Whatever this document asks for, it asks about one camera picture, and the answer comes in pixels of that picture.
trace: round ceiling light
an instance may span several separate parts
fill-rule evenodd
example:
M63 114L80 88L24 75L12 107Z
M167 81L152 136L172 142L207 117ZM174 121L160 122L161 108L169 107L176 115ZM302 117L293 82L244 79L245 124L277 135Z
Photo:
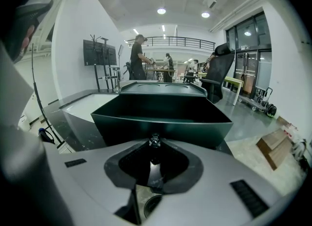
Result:
M158 12L159 14L165 14L165 13L166 13L166 9L164 9L164 8L159 8L159 9L157 10L157 12Z
M210 14L209 14L209 13L202 13L201 16L202 16L203 18L208 18L208 17L210 16Z

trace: container lid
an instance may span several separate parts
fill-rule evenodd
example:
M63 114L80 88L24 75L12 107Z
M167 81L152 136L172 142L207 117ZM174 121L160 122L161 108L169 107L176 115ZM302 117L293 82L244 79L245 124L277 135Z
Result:
M207 91L193 83L132 82L120 94L207 97Z

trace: black metal railing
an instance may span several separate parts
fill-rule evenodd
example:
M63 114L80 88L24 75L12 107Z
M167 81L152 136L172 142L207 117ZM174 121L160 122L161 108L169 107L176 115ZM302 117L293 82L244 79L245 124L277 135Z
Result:
M215 50L215 43L211 41L199 40L186 37L147 37L143 46L185 46L199 48L208 51ZM129 40L128 46L131 48L135 40Z

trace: cart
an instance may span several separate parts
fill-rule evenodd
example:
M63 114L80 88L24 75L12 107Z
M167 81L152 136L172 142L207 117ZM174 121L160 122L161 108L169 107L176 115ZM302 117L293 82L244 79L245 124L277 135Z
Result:
M239 95L238 101L240 102L245 101L251 104L253 106L252 107L253 111L256 111L257 109L260 111L265 111L267 107L269 106L269 98L272 92L273 92L273 89L269 87L265 91L263 89L258 88L258 94L255 96L254 100Z

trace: man wearing cap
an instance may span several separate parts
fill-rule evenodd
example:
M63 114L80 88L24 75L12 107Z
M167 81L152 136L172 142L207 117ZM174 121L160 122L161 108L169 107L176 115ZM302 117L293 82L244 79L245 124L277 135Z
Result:
M131 68L133 71L134 80L146 80L146 76L143 70L142 62L147 64L153 64L151 60L142 54L142 44L147 41L143 35L139 34L136 36L136 41L134 42L131 49Z

